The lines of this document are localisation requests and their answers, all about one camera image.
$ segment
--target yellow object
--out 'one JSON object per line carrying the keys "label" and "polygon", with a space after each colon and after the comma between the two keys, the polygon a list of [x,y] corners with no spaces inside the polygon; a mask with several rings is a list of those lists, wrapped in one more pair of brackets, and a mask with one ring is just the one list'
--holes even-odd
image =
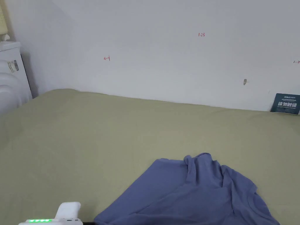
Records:
{"label": "yellow object", "polygon": [[155,159],[209,152],[258,186],[280,224],[299,225],[299,140],[287,113],[50,91],[0,116],[1,224],[72,200],[93,221]]}
{"label": "yellow object", "polygon": [[2,8],[0,5],[0,35],[4,35],[7,33],[8,33],[8,30],[7,30],[6,22],[4,19],[3,11],[2,11]]}

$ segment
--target green led light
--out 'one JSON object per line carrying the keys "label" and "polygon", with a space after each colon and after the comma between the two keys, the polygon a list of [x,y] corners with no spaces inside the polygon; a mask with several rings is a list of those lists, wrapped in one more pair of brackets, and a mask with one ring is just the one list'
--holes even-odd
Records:
{"label": "green led light", "polygon": [[41,219],[41,220],[29,220],[30,223],[45,223],[45,222],[51,222],[51,219]]}

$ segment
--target white wall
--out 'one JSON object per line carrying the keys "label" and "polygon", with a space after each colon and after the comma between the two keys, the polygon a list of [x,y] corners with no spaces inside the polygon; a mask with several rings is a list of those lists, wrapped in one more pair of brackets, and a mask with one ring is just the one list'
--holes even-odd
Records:
{"label": "white wall", "polygon": [[74,88],[269,110],[276,93],[300,94],[299,0],[5,3],[34,96]]}

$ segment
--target blue t-shirt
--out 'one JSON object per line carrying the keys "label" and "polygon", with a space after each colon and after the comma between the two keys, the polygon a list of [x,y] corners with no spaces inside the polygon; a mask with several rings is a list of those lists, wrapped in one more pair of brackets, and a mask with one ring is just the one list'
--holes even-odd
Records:
{"label": "blue t-shirt", "polygon": [[115,202],[98,225],[279,224],[256,185],[208,153],[156,160]]}

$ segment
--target red arrow mark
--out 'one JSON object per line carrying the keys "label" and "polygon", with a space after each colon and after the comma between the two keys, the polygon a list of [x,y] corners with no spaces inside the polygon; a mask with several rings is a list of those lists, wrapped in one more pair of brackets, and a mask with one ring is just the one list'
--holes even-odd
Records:
{"label": "red arrow mark", "polygon": [[106,60],[106,59],[109,59],[109,61],[110,61],[110,56],[108,56],[108,58],[105,58],[105,57],[104,57],[104,60]]}

